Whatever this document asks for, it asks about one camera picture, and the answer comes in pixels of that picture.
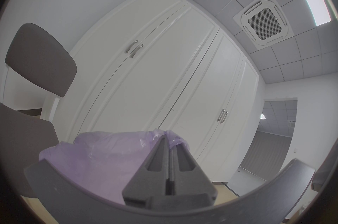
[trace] ceiling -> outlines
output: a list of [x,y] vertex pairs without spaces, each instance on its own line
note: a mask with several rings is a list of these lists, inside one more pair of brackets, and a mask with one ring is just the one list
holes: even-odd
[[240,42],[265,83],[309,78],[338,71],[338,22],[316,27],[306,0],[277,0],[295,36],[257,50],[233,20],[253,0],[194,0],[214,15]]
[[297,100],[265,101],[262,114],[266,119],[260,119],[258,131],[292,137],[293,128],[288,127],[288,120],[296,120]]

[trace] silver door handle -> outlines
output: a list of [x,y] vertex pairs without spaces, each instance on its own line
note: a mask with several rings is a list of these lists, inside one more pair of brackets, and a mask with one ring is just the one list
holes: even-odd
[[129,47],[128,49],[126,50],[126,53],[129,53],[130,49],[133,47],[133,45],[135,45],[136,43],[138,43],[139,41],[138,40],[135,40]]
[[134,52],[132,53],[132,55],[130,56],[131,58],[134,58],[135,54],[143,47],[143,44],[139,45]]
[[223,120],[221,121],[221,124],[224,123],[224,121],[226,120],[226,117],[227,117],[227,116],[228,116],[228,112],[225,113],[224,118],[223,118]]
[[222,118],[223,112],[225,112],[225,109],[222,109],[221,114],[219,115],[217,122],[219,122]]

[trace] air conditioner grille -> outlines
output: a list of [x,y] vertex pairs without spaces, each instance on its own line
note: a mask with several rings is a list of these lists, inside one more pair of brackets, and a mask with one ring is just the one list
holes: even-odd
[[248,23],[261,40],[267,39],[281,32],[277,18],[269,8],[264,8],[248,19]]

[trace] open doorway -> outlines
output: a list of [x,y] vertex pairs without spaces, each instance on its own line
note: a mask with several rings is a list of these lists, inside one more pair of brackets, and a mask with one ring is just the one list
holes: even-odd
[[227,187],[242,196],[281,169],[296,124],[297,100],[265,101],[256,134]]

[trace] rectangular ceiling light panel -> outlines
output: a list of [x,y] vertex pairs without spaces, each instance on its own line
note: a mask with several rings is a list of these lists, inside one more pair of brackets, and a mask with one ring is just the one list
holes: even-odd
[[306,0],[306,1],[309,4],[313,18],[315,19],[316,26],[331,21],[330,14],[328,13],[324,0]]

